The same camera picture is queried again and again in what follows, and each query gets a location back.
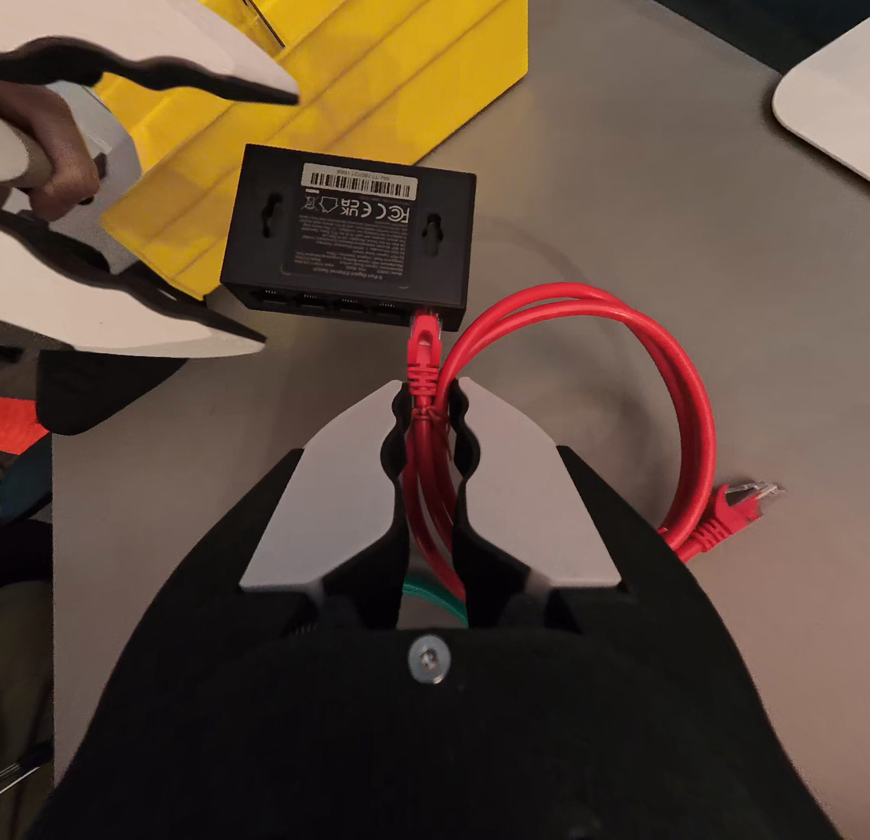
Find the black flat panel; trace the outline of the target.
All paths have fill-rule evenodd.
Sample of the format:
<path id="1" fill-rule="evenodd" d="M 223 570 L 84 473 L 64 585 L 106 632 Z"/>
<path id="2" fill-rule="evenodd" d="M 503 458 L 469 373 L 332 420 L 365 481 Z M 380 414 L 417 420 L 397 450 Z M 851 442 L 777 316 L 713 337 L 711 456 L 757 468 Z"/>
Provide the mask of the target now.
<path id="1" fill-rule="evenodd" d="M 869 0 L 654 1 L 782 74 L 869 16 Z"/>

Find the person's left hand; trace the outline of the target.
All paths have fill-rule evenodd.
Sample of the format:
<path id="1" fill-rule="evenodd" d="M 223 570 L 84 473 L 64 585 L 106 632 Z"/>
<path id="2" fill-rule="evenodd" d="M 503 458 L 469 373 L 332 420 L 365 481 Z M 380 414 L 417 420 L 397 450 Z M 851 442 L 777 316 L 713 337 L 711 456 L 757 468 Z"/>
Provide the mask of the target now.
<path id="1" fill-rule="evenodd" d="M 1 115 L 43 150 L 50 178 L 29 192 L 32 214 L 54 222 L 99 191 L 96 164 L 68 103 L 48 87 L 1 82 Z"/>

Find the black ethernet switch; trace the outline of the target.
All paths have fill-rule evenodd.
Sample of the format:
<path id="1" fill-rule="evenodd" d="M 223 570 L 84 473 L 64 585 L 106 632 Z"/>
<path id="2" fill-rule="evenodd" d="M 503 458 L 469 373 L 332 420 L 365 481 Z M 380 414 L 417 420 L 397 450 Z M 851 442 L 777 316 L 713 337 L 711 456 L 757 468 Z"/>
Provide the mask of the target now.
<path id="1" fill-rule="evenodd" d="M 446 332 L 468 303 L 477 176 L 248 144 L 221 285 L 251 310 Z"/>

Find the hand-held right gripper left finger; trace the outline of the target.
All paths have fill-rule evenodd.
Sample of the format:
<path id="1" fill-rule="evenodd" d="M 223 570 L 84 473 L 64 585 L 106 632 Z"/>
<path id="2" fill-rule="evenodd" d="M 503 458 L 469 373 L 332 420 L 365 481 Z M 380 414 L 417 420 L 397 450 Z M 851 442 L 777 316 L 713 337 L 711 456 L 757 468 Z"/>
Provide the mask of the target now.
<path id="1" fill-rule="evenodd" d="M 327 423 L 304 446 L 239 586 L 245 592 L 325 596 L 327 576 L 386 535 L 395 508 L 381 452 L 396 427 L 388 381 Z"/>

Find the white stand base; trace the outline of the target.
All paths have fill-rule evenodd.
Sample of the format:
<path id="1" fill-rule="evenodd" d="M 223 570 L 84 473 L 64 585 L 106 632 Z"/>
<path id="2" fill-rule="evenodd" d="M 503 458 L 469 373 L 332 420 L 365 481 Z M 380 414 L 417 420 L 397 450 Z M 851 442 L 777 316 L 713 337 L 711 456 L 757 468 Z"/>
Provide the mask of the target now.
<path id="1" fill-rule="evenodd" d="M 792 68 L 772 98 L 791 134 L 869 179 L 869 19 Z"/>

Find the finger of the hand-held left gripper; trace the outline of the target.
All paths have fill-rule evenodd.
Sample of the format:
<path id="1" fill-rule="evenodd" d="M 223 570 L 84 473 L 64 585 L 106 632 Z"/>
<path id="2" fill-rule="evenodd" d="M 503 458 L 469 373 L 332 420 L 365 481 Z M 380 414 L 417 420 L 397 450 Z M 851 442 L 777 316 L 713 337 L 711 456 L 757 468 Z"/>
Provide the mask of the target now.
<path id="1" fill-rule="evenodd" d="M 266 337 L 147 280 L 113 275 L 91 246 L 2 211 L 2 322 L 80 352 L 222 358 L 261 351 Z"/>
<path id="2" fill-rule="evenodd" d="M 198 0 L 1 0 L 1 78 L 93 86 L 105 73 L 165 91 L 294 106 L 297 82 Z"/>

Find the yellow plastic bin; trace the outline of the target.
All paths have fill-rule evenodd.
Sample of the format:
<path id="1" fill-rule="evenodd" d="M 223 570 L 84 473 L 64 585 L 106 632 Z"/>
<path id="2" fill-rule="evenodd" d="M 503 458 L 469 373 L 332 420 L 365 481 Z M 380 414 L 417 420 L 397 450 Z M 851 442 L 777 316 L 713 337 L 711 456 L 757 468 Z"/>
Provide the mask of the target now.
<path id="1" fill-rule="evenodd" d="M 528 71 L 528 0 L 251 1 L 298 106 L 110 76 L 96 87 L 144 172 L 103 228 L 196 299 L 219 284 L 247 144 L 414 164 Z"/>

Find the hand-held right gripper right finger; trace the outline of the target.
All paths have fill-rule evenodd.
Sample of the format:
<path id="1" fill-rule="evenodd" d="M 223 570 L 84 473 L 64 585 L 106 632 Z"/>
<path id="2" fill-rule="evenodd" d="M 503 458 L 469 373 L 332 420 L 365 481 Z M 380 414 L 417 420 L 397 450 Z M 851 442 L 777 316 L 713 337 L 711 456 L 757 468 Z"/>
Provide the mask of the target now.
<path id="1" fill-rule="evenodd" d="M 621 575 L 549 434 L 468 377 L 454 401 L 465 461 L 453 558 L 467 594 L 617 587 Z"/>

